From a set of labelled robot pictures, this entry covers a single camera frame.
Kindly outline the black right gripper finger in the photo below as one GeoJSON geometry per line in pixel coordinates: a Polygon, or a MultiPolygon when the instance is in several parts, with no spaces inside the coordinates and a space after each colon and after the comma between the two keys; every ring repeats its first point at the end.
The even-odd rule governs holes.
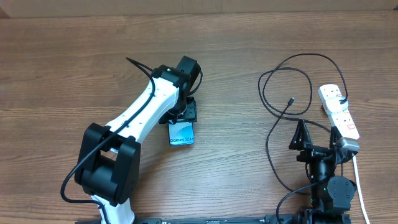
{"type": "Polygon", "coordinates": [[[303,119],[298,121],[295,134],[289,144],[291,150],[304,150],[309,145],[312,145],[312,139],[308,131],[306,122],[303,119]]]}
{"type": "Polygon", "coordinates": [[[340,131],[336,126],[332,126],[330,131],[329,148],[334,148],[334,145],[338,142],[340,138],[342,138],[340,131]]]}

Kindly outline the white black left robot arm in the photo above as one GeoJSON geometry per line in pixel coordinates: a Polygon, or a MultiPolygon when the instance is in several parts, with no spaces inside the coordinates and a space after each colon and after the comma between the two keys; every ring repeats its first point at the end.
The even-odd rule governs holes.
{"type": "Polygon", "coordinates": [[[139,98],[121,115],[101,126],[92,123],[86,129],[78,162],[66,180],[73,178],[90,195],[88,203],[97,205],[98,223],[134,223],[130,195],[137,186],[141,145],[157,124],[168,124],[175,144],[194,141],[193,123],[197,106],[192,96],[203,72],[198,62],[184,56],[173,67],[151,69],[130,61],[149,77],[139,98]]]}

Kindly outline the Samsung Galaxy smartphone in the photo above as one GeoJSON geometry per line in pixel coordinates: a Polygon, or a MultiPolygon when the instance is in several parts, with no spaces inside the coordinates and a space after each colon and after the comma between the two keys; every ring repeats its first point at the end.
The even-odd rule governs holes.
{"type": "Polygon", "coordinates": [[[195,142],[193,123],[169,124],[169,142],[172,146],[193,144],[195,142]]]}

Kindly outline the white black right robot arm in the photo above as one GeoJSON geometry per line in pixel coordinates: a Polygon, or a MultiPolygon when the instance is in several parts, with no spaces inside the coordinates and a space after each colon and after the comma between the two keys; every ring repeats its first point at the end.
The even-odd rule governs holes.
{"type": "Polygon", "coordinates": [[[344,137],[336,126],[330,131],[328,147],[312,143],[304,120],[299,120],[289,148],[299,151],[297,161],[309,166],[311,206],[299,210],[292,223],[347,224],[351,223],[346,213],[357,190],[354,181],[336,175],[339,164],[350,161],[359,151],[358,141],[344,137]]]}

